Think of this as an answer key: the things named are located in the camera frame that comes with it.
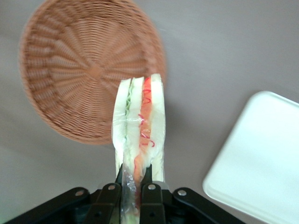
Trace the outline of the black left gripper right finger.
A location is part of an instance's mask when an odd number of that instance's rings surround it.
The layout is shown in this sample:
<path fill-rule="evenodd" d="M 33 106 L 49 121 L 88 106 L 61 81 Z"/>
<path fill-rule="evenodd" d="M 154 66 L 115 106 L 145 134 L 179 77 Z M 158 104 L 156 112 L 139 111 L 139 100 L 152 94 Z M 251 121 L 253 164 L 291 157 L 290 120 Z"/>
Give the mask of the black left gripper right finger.
<path fill-rule="evenodd" d="M 142 179 L 141 224 L 237 224 L 239 219 L 190 188 L 170 192 L 152 181 L 152 166 Z"/>

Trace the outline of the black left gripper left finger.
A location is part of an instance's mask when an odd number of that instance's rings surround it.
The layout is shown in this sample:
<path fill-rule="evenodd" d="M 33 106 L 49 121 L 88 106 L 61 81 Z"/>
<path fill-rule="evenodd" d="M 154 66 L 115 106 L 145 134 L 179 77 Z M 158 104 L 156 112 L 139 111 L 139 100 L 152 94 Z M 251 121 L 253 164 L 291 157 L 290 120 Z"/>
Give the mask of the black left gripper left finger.
<path fill-rule="evenodd" d="M 68 190 L 7 221 L 7 224 L 111 224 L 120 222 L 122 168 L 115 182 L 92 194 L 83 187 Z"/>

